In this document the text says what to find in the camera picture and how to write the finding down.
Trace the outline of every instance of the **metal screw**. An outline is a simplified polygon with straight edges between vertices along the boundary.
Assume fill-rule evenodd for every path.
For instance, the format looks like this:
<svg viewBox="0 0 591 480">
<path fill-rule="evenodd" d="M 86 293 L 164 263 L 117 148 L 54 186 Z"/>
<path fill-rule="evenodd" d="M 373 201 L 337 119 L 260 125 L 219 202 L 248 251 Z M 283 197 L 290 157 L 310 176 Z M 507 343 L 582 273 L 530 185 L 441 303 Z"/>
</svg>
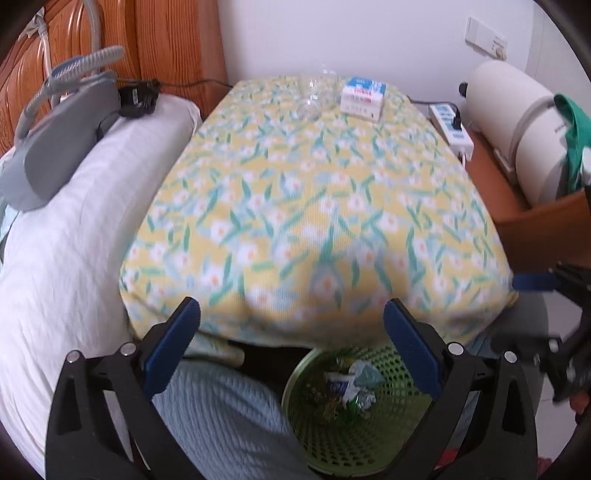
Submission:
<svg viewBox="0 0 591 480">
<path fill-rule="evenodd" d="M 573 367 L 568 367 L 566 369 L 566 380 L 572 383 L 575 378 L 577 378 L 577 371 Z"/>
<path fill-rule="evenodd" d="M 66 355 L 66 361 L 69 364 L 73 364 L 80 358 L 80 352 L 78 350 L 72 350 L 70 353 Z"/>
<path fill-rule="evenodd" d="M 447 350 L 452 354 L 452 355 L 456 355 L 456 356 L 460 356 L 462 353 L 464 353 L 464 347 L 457 343 L 457 342 L 452 342 L 447 346 Z"/>
<path fill-rule="evenodd" d="M 507 360 L 510 364 L 514 364 L 517 361 L 517 355 L 511 351 L 506 351 L 505 360 Z"/>
<path fill-rule="evenodd" d="M 121 345 L 121 348 L 119 349 L 119 351 L 121 352 L 121 355 L 123 355 L 123 356 L 133 355 L 136 350 L 137 350 L 137 347 L 135 346 L 135 343 L 132 343 L 132 342 L 124 343 L 123 345 Z"/>
<path fill-rule="evenodd" d="M 556 341 L 555 338 L 551 338 L 548 341 L 548 347 L 550 348 L 550 351 L 552 353 L 556 353 L 558 351 L 558 342 Z"/>
</svg>

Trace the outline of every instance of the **white wall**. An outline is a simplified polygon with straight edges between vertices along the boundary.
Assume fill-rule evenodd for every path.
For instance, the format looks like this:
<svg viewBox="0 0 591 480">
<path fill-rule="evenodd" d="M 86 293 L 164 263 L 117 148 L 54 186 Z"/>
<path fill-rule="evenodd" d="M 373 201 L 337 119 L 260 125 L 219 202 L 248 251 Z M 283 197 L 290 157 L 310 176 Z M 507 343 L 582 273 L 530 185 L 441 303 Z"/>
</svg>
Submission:
<svg viewBox="0 0 591 480">
<path fill-rule="evenodd" d="M 489 57 L 465 43 L 472 15 L 504 35 L 524 70 L 532 0 L 219 0 L 231 82 L 324 63 L 385 80 L 417 99 L 460 101 L 458 85 Z"/>
<path fill-rule="evenodd" d="M 525 72 L 554 93 L 572 98 L 591 116 L 591 82 L 573 49 L 550 17 L 538 6 L 530 57 Z"/>
</svg>

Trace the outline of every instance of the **trash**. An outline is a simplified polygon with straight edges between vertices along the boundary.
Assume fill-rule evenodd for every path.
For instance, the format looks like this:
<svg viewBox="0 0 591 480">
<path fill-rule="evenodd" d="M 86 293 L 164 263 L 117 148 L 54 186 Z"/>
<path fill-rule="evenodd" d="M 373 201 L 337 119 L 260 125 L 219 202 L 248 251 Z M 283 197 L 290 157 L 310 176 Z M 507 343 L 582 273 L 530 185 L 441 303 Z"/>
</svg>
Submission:
<svg viewBox="0 0 591 480">
<path fill-rule="evenodd" d="M 355 385 L 363 388 L 375 388 L 386 381 L 384 376 L 371 362 L 356 360 L 349 367 L 349 373 L 355 376 Z"/>
<path fill-rule="evenodd" d="M 360 418 L 370 417 L 369 411 L 377 402 L 372 389 L 384 382 L 384 376 L 371 362 L 333 358 L 310 375 L 302 396 L 315 406 L 318 421 L 351 426 Z"/>
</svg>

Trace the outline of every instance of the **wooden nightstand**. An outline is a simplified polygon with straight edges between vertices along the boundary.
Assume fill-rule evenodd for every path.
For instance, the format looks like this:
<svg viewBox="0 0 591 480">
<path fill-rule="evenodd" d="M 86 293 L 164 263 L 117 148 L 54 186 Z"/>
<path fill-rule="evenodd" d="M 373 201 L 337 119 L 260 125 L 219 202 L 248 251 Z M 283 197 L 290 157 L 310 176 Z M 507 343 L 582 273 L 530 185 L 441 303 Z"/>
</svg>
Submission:
<svg viewBox="0 0 591 480">
<path fill-rule="evenodd" d="M 474 155 L 466 169 L 493 221 L 514 272 L 538 271 L 559 261 L 591 267 L 591 189 L 531 207 L 509 184 L 484 136 L 469 131 Z"/>
</svg>

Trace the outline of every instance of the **light switch panel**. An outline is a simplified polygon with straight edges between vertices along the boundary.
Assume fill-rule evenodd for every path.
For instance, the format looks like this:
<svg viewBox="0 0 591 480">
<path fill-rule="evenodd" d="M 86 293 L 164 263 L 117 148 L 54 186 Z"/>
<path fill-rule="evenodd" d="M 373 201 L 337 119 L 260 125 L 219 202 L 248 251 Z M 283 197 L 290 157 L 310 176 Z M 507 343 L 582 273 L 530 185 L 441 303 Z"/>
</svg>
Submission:
<svg viewBox="0 0 591 480">
<path fill-rule="evenodd" d="M 507 40 L 474 17 L 468 18 L 466 41 L 496 59 L 506 59 Z"/>
</svg>

